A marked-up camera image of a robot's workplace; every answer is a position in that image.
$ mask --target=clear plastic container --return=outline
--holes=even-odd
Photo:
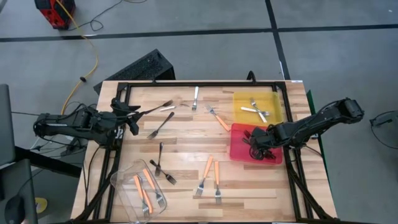
[[[148,170],[148,173],[155,185],[157,193],[164,199],[164,207],[160,207],[157,203],[155,190],[151,187],[144,174],[144,169]],[[141,178],[142,189],[144,189],[149,197],[150,204],[153,208],[153,213],[149,214],[149,217],[144,217],[142,211],[142,199],[139,195],[134,176],[138,175]],[[166,199],[157,184],[155,177],[148,168],[147,164],[142,160],[138,159],[132,163],[132,166],[127,169],[119,170],[114,173],[111,177],[111,184],[116,189],[119,198],[122,201],[123,207],[127,212],[130,223],[147,223],[151,219],[155,218],[158,214],[162,213],[166,207]]]
[[[242,138],[246,138],[244,135],[244,131],[249,131],[250,133],[256,126],[249,124],[232,124],[231,127],[231,150],[229,150],[229,158],[234,161],[243,161],[243,162],[254,162],[258,164],[272,164],[279,165],[283,161],[282,148],[270,149],[275,159],[266,159],[257,160],[253,159],[250,154],[250,145],[246,144],[242,141]],[[267,127],[259,127],[263,130],[266,130]]]
[[[241,110],[241,107],[253,108],[250,98],[254,98],[257,107],[261,111],[268,111],[266,123],[263,123],[259,114]],[[268,126],[283,122],[282,108],[280,106],[279,94],[276,92],[236,92],[234,93],[234,122],[241,124],[253,124]]]

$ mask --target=red tray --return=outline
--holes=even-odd
[[[231,127],[231,150],[229,151],[229,158],[235,161],[244,161],[244,162],[255,162],[258,164],[273,164],[278,165],[283,161],[282,148],[271,149],[271,152],[275,155],[275,159],[266,159],[257,160],[253,159],[250,154],[250,145],[246,144],[242,141],[242,138],[246,138],[244,135],[244,130],[249,131],[250,133],[253,129],[257,127],[249,124],[232,124]],[[263,130],[266,130],[267,127],[259,127]]]

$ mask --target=gray floor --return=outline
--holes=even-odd
[[[76,0],[76,20],[83,23],[117,1]],[[394,0],[272,0],[279,27],[398,24]],[[176,30],[270,28],[263,0],[148,0],[122,2],[99,20],[104,29],[86,34],[120,34]],[[53,30],[33,1],[8,0],[0,12],[0,38],[76,35]],[[294,80],[312,90],[315,104],[346,96],[366,112],[362,122],[339,125],[323,135],[326,164],[338,216],[342,220],[395,223],[398,219],[398,151],[378,143],[368,120],[396,110],[398,30],[281,33]],[[282,74],[271,33],[179,37],[98,39],[99,66],[72,100],[95,103],[92,86],[153,49],[174,65],[179,80],[242,79],[253,70],[258,79],[280,80]],[[11,88],[12,109],[59,113],[78,77],[94,64],[84,40],[0,43],[0,83]],[[35,141],[34,117],[14,115],[16,144]],[[386,139],[398,146],[396,139]],[[81,162],[83,154],[68,159]],[[50,188],[48,181],[58,183]],[[37,196],[49,199],[41,223],[68,218],[77,181],[43,172],[35,180]]]

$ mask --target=yellow tray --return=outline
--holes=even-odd
[[[253,108],[250,98],[254,98],[261,111],[268,111],[266,123],[263,123],[259,114],[241,110],[241,107]],[[279,94],[275,92],[236,92],[234,93],[234,121],[241,124],[268,126],[283,122]]]

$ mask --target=red plastic bin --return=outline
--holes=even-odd
[[[242,138],[246,138],[244,135],[244,131],[249,131],[250,133],[253,129],[257,127],[255,125],[249,124],[232,124],[231,127],[231,149],[229,150],[229,158],[234,161],[244,161],[244,162],[254,162],[258,164],[272,164],[272,165],[279,165],[283,161],[282,155],[282,148],[275,148],[271,149],[271,152],[275,155],[275,159],[266,159],[257,160],[253,159],[250,154],[250,145],[246,144],[242,141]]]

